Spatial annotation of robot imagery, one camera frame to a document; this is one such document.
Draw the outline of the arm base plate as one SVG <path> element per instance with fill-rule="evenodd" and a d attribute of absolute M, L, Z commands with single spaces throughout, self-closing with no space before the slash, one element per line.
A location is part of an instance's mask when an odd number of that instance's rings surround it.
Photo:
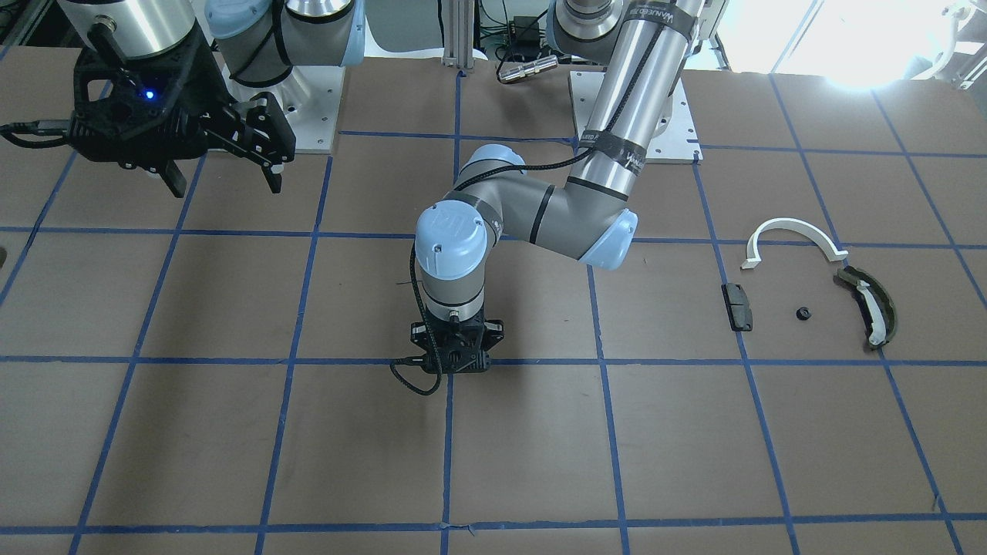
<path fill-rule="evenodd" d="M 229 78 L 223 67 L 227 89 L 236 99 L 247 101 L 259 92 L 278 99 L 296 137 L 297 154 L 331 154 L 341 109 L 345 67 L 296 66 L 281 83 L 251 88 Z"/>
<path fill-rule="evenodd" d="M 588 125 L 605 74 L 571 71 L 570 92 L 575 130 L 579 136 Z M 683 82 L 678 82 L 662 109 L 646 149 L 648 164 L 692 164 L 702 161 L 702 149 Z"/>

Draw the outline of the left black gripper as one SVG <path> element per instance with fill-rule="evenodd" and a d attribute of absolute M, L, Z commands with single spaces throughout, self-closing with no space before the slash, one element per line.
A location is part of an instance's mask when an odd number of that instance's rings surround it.
<path fill-rule="evenodd" d="M 410 364 L 431 375 L 486 372 L 490 350 L 503 338 L 504 321 L 484 319 L 483 312 L 455 324 L 427 312 L 423 321 L 410 327 L 410 341 L 424 350 L 410 358 Z"/>

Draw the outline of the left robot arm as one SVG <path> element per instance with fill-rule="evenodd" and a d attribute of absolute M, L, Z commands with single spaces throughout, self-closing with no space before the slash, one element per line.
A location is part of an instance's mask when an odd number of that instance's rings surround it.
<path fill-rule="evenodd" d="M 410 281 L 422 320 L 407 358 L 431 375 L 482 372 L 504 336 L 484 317 L 484 270 L 504 235 L 614 270 L 638 226 L 628 198 L 704 10 L 702 1 L 554 1 L 546 36 L 554 49 L 606 67 L 577 154 L 561 162 L 563 185 L 539 180 L 504 145 L 473 152 L 453 189 L 416 222 Z"/>

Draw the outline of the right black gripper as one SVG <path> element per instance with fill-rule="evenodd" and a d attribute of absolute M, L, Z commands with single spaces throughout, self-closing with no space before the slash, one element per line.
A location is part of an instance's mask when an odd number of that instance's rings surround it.
<path fill-rule="evenodd" d="M 169 49 L 128 59 L 110 31 L 91 31 L 95 47 L 76 60 L 74 109 L 67 143 L 88 160 L 140 166 L 158 176 L 176 199 L 187 193 L 174 160 L 197 158 L 209 144 L 261 168 L 281 193 L 285 164 L 296 156 L 296 135 L 272 92 L 232 104 L 202 31 Z"/>

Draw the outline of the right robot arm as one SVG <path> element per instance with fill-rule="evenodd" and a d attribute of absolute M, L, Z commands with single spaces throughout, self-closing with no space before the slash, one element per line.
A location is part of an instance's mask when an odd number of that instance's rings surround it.
<path fill-rule="evenodd" d="M 355 66 L 365 52 L 360 1 L 62 1 L 84 42 L 74 108 L 52 132 L 98 163 L 155 173 L 174 197 L 177 161 L 221 149 L 261 169 L 272 193 L 294 160 L 276 88 L 303 66 Z"/>

